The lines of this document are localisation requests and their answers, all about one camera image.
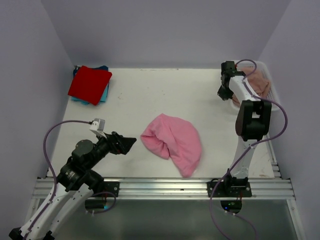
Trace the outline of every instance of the black mounting plate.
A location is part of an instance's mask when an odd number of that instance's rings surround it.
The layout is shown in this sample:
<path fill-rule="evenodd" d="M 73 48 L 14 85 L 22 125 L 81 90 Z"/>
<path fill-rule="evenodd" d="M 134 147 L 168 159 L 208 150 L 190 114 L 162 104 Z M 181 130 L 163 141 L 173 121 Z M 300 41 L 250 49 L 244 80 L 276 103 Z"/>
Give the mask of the black mounting plate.
<path fill-rule="evenodd" d="M 118 181 L 103 182 L 103 191 L 113 193 L 116 197 L 118 197 L 119 195 L 119 189 L 120 189 L 120 182 Z"/>
<path fill-rule="evenodd" d="M 218 183 L 217 181 L 208 181 L 206 183 L 206 190 L 208 192 L 208 197 L 211 196 L 211 193 Z M 231 186 L 228 189 L 225 188 L 224 182 L 220 182 L 214 191 L 213 198 L 250 198 L 252 197 L 250 183 L 247 182 L 245 186 Z"/>

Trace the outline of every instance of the cable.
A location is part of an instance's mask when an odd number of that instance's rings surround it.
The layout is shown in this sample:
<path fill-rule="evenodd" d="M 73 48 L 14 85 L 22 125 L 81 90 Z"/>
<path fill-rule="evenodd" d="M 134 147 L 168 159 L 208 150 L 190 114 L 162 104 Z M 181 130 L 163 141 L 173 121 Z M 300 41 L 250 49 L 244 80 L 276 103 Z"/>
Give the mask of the cable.
<path fill-rule="evenodd" d="M 105 212 L 110 211 L 116 205 L 117 197 L 112 192 L 102 191 L 102 192 L 93 194 L 92 197 L 95 197 L 95 196 L 98 196 L 98 195 L 101 195 L 101 194 L 108 194 L 108 195 L 112 196 L 114 198 L 114 201 L 113 201 L 112 205 L 110 207 L 108 207 L 107 209 L 105 209 L 105 210 L 102 210 L 102 211 L 88 211 L 88 213 L 91 213 L 91 214 L 103 214 Z"/>
<path fill-rule="evenodd" d="M 229 237 L 223 232 L 223 230 L 219 227 L 219 225 L 218 225 L 218 223 L 217 223 L 217 221 L 216 221 L 216 219 L 215 219 L 215 217 L 214 217 L 213 210 L 212 210 L 212 207 L 213 207 L 213 196 L 214 196 L 214 193 L 215 193 L 218 185 L 219 185 L 219 184 L 222 182 L 222 180 L 230 173 L 230 171 L 235 168 L 235 166 L 241 161 L 241 159 L 248 153 L 248 151 L 251 149 L 251 147 L 254 147 L 254 146 L 258 145 L 258 144 L 261 144 L 261 143 L 264 143 L 264 142 L 267 142 L 267 141 L 270 141 L 270 140 L 273 140 L 273 139 L 276 139 L 276 138 L 280 137 L 280 136 L 285 132 L 285 130 L 287 129 L 287 126 L 288 126 L 288 115 L 287 115 L 285 109 L 284 109 L 279 103 L 277 103 L 277 102 L 275 102 L 275 101 L 273 101 L 273 100 L 270 100 L 270 99 L 266 99 L 266 98 L 263 98 L 263 97 L 260 97 L 260 96 L 253 95 L 253 93 L 250 91 L 247 83 L 245 82 L 245 79 L 246 79 L 247 77 L 249 77 L 250 75 L 252 75 L 252 74 L 257 70 L 257 64 L 256 64 L 256 62 L 253 61 L 253 60 L 243 59 L 243 60 L 238 61 L 235 65 L 237 66 L 239 63 L 244 62 L 244 61 L 248 61 L 248 62 L 251 62 L 251 63 L 254 64 L 254 70 L 253 70 L 252 72 L 250 72 L 248 75 L 244 76 L 243 79 L 242 79 L 242 83 L 244 84 L 244 87 L 246 88 L 246 90 L 250 93 L 250 95 L 251 95 L 253 98 L 256 98 L 256 99 L 259 99 L 259 100 L 268 101 L 268 102 L 276 105 L 276 106 L 282 111 L 282 113 L 283 113 L 283 116 L 284 116 L 284 126 L 283 126 L 283 129 L 282 129 L 277 135 L 275 135 L 275 136 L 273 136 L 273 137 L 270 137 L 270 138 L 267 138 L 267 139 L 263 139 L 263 140 L 257 141 L 257 142 L 255 142 L 255 143 L 251 144 L 251 146 L 249 146 L 249 147 L 242 153 L 242 155 L 238 158 L 238 160 L 235 161 L 235 163 L 230 167 L 229 171 L 227 171 L 227 172 L 223 175 L 223 177 L 221 177 L 221 178 L 219 179 L 219 181 L 215 184 L 215 186 L 214 186 L 214 188 L 213 188 L 213 190 L 212 190 L 212 192 L 211 192 L 210 199 L 209 199 L 209 210 L 210 210 L 211 219 L 212 219 L 215 227 L 219 230 L 219 232 L 220 232 L 226 239 L 228 239 L 228 240 L 231 240 L 231 238 L 229 238 Z M 245 222 L 247 222 L 247 223 L 252 227 L 252 229 L 253 229 L 253 231 L 254 231 L 254 239 L 257 240 L 257 239 L 258 239 L 258 232 L 257 232 L 257 229 L 255 228 L 255 226 L 253 225 L 253 223 L 252 223 L 251 221 L 249 221 L 248 219 L 244 218 L 243 216 L 240 216 L 240 215 L 237 215 L 237 214 L 236 214 L 235 216 L 236 216 L 237 218 L 239 218 L 239 219 L 244 220 Z"/>
<path fill-rule="evenodd" d="M 55 195 L 56 195 L 56 191 L 57 191 L 57 176 L 55 173 L 55 170 L 49 160 L 48 154 L 47 154 L 47 148 L 46 148 L 46 143 L 47 143 L 47 138 L 49 136 L 49 133 L 56 128 L 57 126 L 61 125 L 61 124 L 66 124 L 66 123 L 81 123 L 81 124 L 90 124 L 88 121 L 80 121 L 80 120 L 66 120 L 66 121 L 62 121 L 54 126 L 52 126 L 45 134 L 44 139 L 43 139 L 43 154 L 44 154 L 44 158 L 46 160 L 46 163 L 49 166 L 50 171 L 52 172 L 52 176 L 53 176 L 53 192 L 52 195 L 49 199 L 49 201 L 47 202 L 47 204 L 42 208 L 42 210 L 39 212 L 39 214 L 34 218 L 33 222 L 30 224 L 29 228 L 28 228 L 28 233 L 26 233 L 23 237 L 23 240 L 27 240 L 27 237 L 29 235 L 29 233 L 31 232 L 32 228 L 34 227 L 35 223 L 37 222 L 37 220 L 40 218 L 40 216 L 44 213 L 44 211 L 48 208 L 48 206 L 50 205 L 50 203 L 52 202 L 52 200 L 54 199 Z"/>

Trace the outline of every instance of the gray floor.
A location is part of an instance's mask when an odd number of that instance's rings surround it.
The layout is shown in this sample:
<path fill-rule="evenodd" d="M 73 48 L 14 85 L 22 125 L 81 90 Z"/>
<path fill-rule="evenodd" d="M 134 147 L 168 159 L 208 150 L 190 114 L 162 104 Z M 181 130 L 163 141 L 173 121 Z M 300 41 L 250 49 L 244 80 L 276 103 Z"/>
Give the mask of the gray floor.
<path fill-rule="evenodd" d="M 215 201 L 214 213 L 233 240 L 253 240 L 252 228 L 241 219 L 226 215 Z M 252 221 L 259 240 L 295 240 L 286 201 L 249 200 L 240 214 Z M 224 240 L 214 226 L 208 201 L 122 200 L 107 213 L 92 217 L 84 207 L 61 229 L 59 240 Z"/>

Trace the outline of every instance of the plastic basket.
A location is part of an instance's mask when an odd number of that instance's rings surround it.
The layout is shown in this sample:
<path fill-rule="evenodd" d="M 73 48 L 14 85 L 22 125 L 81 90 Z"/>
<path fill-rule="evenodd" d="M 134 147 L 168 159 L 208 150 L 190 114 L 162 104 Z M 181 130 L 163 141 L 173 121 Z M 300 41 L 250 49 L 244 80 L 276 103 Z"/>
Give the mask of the plastic basket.
<path fill-rule="evenodd" d="M 270 91 L 269 91 L 268 95 L 266 96 L 266 99 L 273 100 L 273 101 L 275 101 L 275 102 L 277 102 L 277 103 L 280 104 L 280 102 L 279 102 L 279 97 L 278 97 L 277 92 L 276 92 L 276 90 L 275 90 L 274 83 L 273 83 L 273 80 L 272 80 L 272 78 L 271 78 L 271 75 L 270 75 L 270 73 L 269 73 L 269 70 L 268 70 L 267 66 L 266 66 L 263 62 L 261 62 L 261 61 L 255 61 L 255 63 L 256 63 L 256 65 L 257 65 L 257 70 L 261 71 L 262 76 L 263 76 L 265 79 L 269 79 L 270 82 L 271 82 L 271 88 L 270 88 Z M 237 65 L 238 71 L 240 71 L 241 68 L 252 68 L 252 70 L 253 70 L 253 69 L 255 68 L 255 65 L 254 65 L 253 63 L 249 62 L 249 61 L 243 61 L 243 62 L 240 62 L 240 63 Z M 230 100 L 230 105 L 231 105 L 231 107 L 232 107 L 233 109 L 235 109 L 237 112 L 239 111 L 239 107 L 236 106 L 236 105 L 233 103 L 232 100 Z M 277 111 L 277 110 L 279 110 L 279 108 L 278 108 L 276 105 L 272 104 L 272 111 Z"/>

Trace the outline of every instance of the metal frame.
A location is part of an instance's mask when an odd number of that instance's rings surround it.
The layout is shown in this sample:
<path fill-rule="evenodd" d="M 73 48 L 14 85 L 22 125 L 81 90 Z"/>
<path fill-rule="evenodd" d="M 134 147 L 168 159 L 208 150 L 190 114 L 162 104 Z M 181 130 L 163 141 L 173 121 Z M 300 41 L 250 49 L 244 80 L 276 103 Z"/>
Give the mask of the metal frame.
<path fill-rule="evenodd" d="M 208 200 L 207 182 L 210 178 L 105 178 L 120 182 L 118 199 L 124 200 Z M 278 178 L 249 179 L 252 197 L 246 200 L 294 200 L 290 180 Z M 44 199 L 53 186 L 53 179 L 38 179 L 33 199 Z M 220 197 L 214 200 L 227 200 Z"/>

